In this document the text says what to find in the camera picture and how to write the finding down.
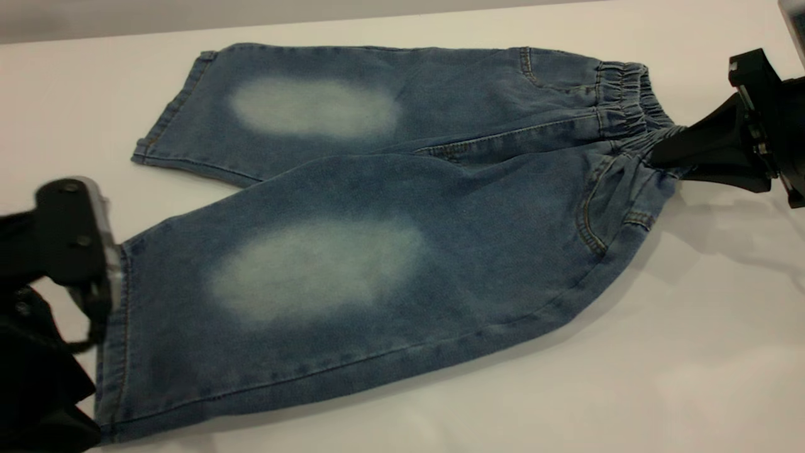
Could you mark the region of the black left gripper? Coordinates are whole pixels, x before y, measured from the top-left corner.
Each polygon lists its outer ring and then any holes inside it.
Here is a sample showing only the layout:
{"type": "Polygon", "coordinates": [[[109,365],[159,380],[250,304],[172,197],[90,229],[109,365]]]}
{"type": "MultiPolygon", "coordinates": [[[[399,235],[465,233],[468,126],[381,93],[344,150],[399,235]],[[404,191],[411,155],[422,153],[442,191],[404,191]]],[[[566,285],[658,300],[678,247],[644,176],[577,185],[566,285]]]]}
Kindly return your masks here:
{"type": "Polygon", "coordinates": [[[77,405],[95,385],[32,289],[44,277],[31,212],[2,217],[2,452],[84,452],[101,430],[77,405]]]}

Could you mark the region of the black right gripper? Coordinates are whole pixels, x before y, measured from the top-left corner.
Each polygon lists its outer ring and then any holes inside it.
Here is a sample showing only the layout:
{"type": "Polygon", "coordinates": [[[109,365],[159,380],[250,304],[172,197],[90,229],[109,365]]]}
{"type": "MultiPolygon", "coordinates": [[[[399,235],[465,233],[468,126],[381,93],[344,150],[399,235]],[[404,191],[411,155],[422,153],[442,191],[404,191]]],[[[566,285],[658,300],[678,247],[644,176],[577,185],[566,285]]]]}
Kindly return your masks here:
{"type": "Polygon", "coordinates": [[[656,167],[692,167],[684,181],[767,193],[772,178],[791,208],[804,206],[804,78],[782,80],[762,49],[730,58],[737,94],[684,131],[652,147],[656,167]],[[752,149],[745,143],[745,131],[752,149]],[[762,162],[753,162],[753,153],[762,162]]]}

